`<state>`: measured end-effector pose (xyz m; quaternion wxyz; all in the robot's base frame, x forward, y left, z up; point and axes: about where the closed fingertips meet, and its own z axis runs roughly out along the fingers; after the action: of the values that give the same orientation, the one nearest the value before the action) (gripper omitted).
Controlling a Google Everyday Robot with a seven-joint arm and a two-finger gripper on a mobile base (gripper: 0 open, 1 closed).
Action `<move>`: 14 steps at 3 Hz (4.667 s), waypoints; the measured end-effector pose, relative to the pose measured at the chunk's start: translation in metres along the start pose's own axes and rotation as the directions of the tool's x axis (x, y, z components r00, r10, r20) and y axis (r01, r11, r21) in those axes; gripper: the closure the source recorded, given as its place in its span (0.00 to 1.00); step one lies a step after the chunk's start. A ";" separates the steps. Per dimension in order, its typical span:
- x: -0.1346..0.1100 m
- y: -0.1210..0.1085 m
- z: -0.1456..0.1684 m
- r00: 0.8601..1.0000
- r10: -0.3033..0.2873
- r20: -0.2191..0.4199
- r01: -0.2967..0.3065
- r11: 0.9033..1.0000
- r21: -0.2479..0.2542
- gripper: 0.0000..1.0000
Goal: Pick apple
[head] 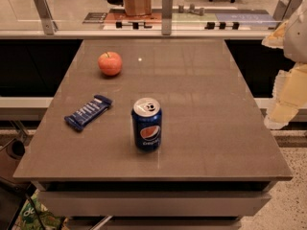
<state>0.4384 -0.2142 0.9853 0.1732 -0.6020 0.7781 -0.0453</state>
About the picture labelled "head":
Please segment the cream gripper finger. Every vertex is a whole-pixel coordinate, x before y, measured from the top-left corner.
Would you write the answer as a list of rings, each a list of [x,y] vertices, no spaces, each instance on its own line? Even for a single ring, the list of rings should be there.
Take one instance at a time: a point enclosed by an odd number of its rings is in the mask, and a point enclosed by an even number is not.
[[[273,49],[282,49],[287,24],[288,21],[282,22],[274,32],[262,40],[262,45]]]
[[[268,129],[285,127],[307,104],[307,64],[296,63],[290,71],[280,70],[275,78],[272,99],[264,124]]]

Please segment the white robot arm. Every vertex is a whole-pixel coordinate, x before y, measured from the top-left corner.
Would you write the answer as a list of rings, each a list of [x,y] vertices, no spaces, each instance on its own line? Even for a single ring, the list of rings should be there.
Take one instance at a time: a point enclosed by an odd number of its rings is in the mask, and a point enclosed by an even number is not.
[[[307,104],[307,0],[303,0],[289,19],[266,36],[262,44],[282,49],[284,57],[295,63],[289,71],[278,71],[266,111],[265,126],[281,129]]]

